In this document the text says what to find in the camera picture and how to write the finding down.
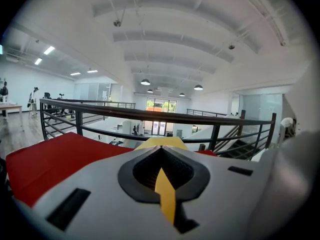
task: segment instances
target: balcony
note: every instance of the balcony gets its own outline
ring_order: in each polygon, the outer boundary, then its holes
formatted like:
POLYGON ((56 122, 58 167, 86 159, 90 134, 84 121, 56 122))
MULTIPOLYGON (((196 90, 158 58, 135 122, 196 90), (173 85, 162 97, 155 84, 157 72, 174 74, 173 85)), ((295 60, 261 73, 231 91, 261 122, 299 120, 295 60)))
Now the balcony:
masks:
POLYGON ((260 148, 269 147, 276 121, 276 114, 272 115, 270 121, 248 120, 245 119, 245 111, 242 111, 240 118, 227 118, 225 117, 225 114, 222 113, 199 110, 187 109, 187 114, 163 113, 157 111, 137 110, 135 109, 134 103, 74 99, 68 99, 64 101, 54 99, 41 99, 40 116, 43 138, 45 140, 55 138, 57 135, 66 134, 66 130, 72 128, 74 129, 74 132, 81 136, 84 135, 84 131, 88 131, 90 133, 95 133, 102 136, 111 136, 114 138, 138 142, 144 142, 152 137, 144 136, 143 134, 124 134, 117 131, 92 127, 92 125, 89 124, 93 121, 105 120, 107 117, 137 121, 156 121, 182 125, 211 126, 212 132, 209 138, 182 138, 181 140, 185 144, 200 144, 198 146, 199 150, 211 150, 218 156, 248 160, 257 152, 259 152, 260 148), (70 111, 71 113, 69 113, 68 116, 74 116, 75 118, 68 120, 55 113, 57 110, 61 109, 70 111), (59 128, 57 127, 57 125, 59 124, 66 124, 68 126, 59 128), (223 137, 219 137, 221 127, 225 126, 231 127, 231 130, 227 134, 223 135, 223 137), (250 134, 242 135, 242 129, 244 126, 257 126, 259 130, 250 134), (230 141, 237 141, 249 137, 256 137, 256 139, 250 143, 245 143, 244 145, 236 145, 227 150, 223 150, 223 148, 230 141), (239 153, 238 151, 241 149, 246 150, 246 152, 235 155, 239 153))

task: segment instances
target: glass door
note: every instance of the glass door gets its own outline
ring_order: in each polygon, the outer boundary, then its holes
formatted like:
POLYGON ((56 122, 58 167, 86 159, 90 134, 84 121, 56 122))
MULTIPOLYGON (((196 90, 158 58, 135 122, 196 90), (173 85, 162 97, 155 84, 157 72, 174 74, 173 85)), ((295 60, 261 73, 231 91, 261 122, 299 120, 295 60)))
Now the glass door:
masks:
POLYGON ((160 122, 159 135, 165 135, 166 132, 166 122, 160 122))
POLYGON ((159 135, 159 122, 153 122, 152 135, 159 135))

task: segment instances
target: staircase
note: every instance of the staircase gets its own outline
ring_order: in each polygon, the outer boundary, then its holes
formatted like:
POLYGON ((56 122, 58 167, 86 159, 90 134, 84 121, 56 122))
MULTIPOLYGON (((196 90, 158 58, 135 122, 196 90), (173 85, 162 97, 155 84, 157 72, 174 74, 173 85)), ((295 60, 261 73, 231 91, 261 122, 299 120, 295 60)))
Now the staircase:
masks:
MULTIPOLYGON (((246 142, 242 141, 242 140, 237 140, 231 147, 229 147, 227 150, 231 150, 234 148, 238 148, 241 146, 247 145, 246 142)), ((242 148, 239 148, 237 150, 232 150, 230 152, 226 152, 220 155, 220 157, 222 158, 237 158, 245 153, 248 153, 249 151, 252 151, 246 155, 243 155, 241 157, 239 157, 238 159, 242 159, 242 160, 248 160, 249 158, 251 158, 254 154, 253 154, 253 149, 255 147, 253 145, 249 145, 249 146, 245 146, 242 148)))

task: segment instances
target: fluorescent light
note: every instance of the fluorescent light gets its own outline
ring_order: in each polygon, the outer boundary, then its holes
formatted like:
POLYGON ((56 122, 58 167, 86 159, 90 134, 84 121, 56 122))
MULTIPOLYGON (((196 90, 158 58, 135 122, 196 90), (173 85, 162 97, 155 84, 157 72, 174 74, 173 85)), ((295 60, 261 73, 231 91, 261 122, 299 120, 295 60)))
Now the fluorescent light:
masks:
POLYGON ((49 53, 51 53, 55 48, 53 46, 50 46, 48 49, 45 50, 44 54, 48 55, 49 53))
POLYGON ((39 63, 42 61, 42 58, 38 58, 34 64, 39 65, 39 63))
POLYGON ((149 82, 148 79, 143 79, 143 80, 141 81, 141 84, 144 85, 144 86, 149 86, 149 85, 150 85, 150 82, 149 82))

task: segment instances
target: white ceiling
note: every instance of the white ceiling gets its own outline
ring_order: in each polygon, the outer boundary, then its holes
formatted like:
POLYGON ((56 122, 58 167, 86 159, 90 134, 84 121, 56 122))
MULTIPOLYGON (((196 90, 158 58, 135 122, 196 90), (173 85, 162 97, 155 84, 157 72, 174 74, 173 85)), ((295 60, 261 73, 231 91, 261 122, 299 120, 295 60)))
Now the white ceiling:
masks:
MULTIPOLYGON (((183 92, 189 98, 196 84, 219 82, 226 69, 237 71, 263 56, 288 53, 308 40, 306 26, 289 0, 39 0, 30 8, 19 23, 30 19, 33 26, 41 25, 43 35, 47 30, 47 39, 61 37, 64 51, 56 49, 39 66, 65 76, 81 72, 74 78, 82 78, 96 65, 104 72, 95 77, 129 78, 137 93, 169 88, 171 97, 183 92), (115 27, 123 11, 123 22, 115 27), (65 52, 70 47, 73 51, 65 52), (140 84, 144 78, 150 86, 140 84)), ((14 35, 8 46, 19 55, 36 58, 50 45, 14 35)))
POLYGON ((8 61, 21 63, 25 66, 47 71, 48 73, 73 80, 104 76, 102 72, 88 73, 89 66, 54 49, 48 55, 44 54, 51 45, 36 39, 14 27, 10 27, 4 36, 4 50, 8 61), (42 61, 35 65, 38 58, 42 61))

